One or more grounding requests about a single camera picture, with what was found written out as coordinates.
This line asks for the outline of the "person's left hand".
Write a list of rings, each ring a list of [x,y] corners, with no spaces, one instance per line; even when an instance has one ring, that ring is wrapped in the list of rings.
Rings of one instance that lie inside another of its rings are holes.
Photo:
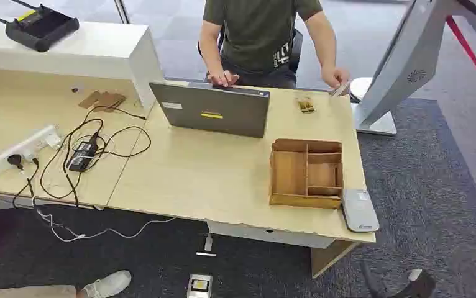
[[[349,72],[336,66],[322,66],[321,78],[331,88],[338,89],[349,80]]]

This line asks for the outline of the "person's right hand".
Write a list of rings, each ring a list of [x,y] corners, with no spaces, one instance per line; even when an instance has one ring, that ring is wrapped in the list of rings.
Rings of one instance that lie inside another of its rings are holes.
[[[220,73],[209,73],[206,77],[209,83],[215,87],[231,87],[238,82],[240,76],[238,74],[231,73],[229,70],[225,70]]]

